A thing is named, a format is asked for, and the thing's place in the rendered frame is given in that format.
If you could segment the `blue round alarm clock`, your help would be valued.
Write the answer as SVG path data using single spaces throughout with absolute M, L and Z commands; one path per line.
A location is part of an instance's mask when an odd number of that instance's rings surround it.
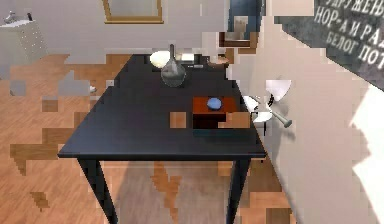
M 218 111 L 222 107 L 222 101 L 219 98 L 216 98 L 216 97 L 209 98 L 208 101 L 207 101 L 207 107 L 210 110 Z

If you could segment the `red brown box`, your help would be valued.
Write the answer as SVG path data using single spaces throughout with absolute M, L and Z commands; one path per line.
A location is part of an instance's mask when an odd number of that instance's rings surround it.
M 218 111 L 210 110 L 207 101 L 212 97 L 194 97 L 192 100 L 192 122 L 194 129 L 217 129 L 220 122 L 226 121 L 226 115 L 237 112 L 238 106 L 233 97 L 216 97 L 222 101 Z

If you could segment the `grey glass flask vase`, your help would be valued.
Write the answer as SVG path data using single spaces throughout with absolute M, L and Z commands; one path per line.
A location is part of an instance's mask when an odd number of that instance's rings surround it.
M 184 67 L 176 60 L 175 46 L 169 46 L 170 58 L 165 66 L 161 69 L 161 78 L 169 87 L 179 87 L 183 84 L 186 71 Z

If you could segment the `black table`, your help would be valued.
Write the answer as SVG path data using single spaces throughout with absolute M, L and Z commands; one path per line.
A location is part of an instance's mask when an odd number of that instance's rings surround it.
M 147 55 L 133 55 L 58 156 L 78 161 L 109 224 L 118 224 L 118 218 L 102 161 L 231 161 L 226 224 L 233 224 L 250 162 L 266 152 L 253 127 L 199 132 L 170 127 L 172 112 L 202 113 L 208 97 L 221 97 L 226 112 L 247 111 L 237 83 L 223 69 L 189 68 L 183 85 L 172 88 Z

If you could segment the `white bowl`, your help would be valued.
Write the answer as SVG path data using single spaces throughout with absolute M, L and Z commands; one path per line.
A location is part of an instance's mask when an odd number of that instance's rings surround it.
M 162 69 L 170 60 L 169 51 L 156 51 L 150 55 L 150 62 L 156 68 Z

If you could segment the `white lamp with grey base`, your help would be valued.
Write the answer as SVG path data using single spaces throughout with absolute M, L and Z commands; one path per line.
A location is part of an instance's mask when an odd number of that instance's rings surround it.
M 291 84 L 291 80 L 267 80 L 266 91 L 270 94 L 270 97 L 266 101 L 264 111 L 260 111 L 261 98 L 259 96 L 243 96 L 245 106 L 251 114 L 251 121 L 254 124 L 263 125 L 263 135 L 266 135 L 267 122 L 272 118 L 276 118 L 280 121 L 284 128 L 288 128 L 292 125 L 291 119 L 286 118 L 272 109 L 272 105 L 279 102 L 287 94 Z

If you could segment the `brown wooden shelf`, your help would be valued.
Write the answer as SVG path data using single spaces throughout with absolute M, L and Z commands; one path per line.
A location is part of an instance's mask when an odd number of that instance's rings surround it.
M 219 46 L 225 48 L 237 48 L 239 54 L 255 54 L 258 44 L 258 32 L 251 32 L 249 40 L 227 40 L 225 32 L 219 33 Z

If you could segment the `blue room door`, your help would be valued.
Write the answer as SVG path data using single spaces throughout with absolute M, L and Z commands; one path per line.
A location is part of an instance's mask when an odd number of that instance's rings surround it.
M 265 0 L 230 0 L 228 15 L 228 32 L 235 32 L 236 18 L 247 19 L 243 33 L 244 38 L 249 40 L 251 33 L 260 31 L 261 20 L 265 15 Z

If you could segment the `gold framed picture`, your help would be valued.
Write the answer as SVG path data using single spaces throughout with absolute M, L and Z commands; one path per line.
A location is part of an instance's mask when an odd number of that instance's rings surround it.
M 163 24 L 162 0 L 102 0 L 106 24 Z

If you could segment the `dark poster with white text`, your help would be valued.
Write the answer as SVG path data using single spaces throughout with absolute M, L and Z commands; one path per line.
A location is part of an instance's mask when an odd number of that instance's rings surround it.
M 384 0 L 314 0 L 312 16 L 276 16 L 274 22 L 384 91 Z

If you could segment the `white chest of drawers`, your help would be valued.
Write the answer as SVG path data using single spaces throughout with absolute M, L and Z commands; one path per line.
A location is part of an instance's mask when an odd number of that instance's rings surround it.
M 47 55 L 38 23 L 19 20 L 0 26 L 0 46 L 13 65 L 31 64 Z

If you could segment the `grey statuette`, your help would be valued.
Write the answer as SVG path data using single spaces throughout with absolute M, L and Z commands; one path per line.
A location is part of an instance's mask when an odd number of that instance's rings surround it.
M 3 21 L 5 24 L 11 24 L 13 22 L 16 22 L 17 21 L 16 13 L 13 11 L 10 11 L 9 15 L 6 18 L 4 18 Z

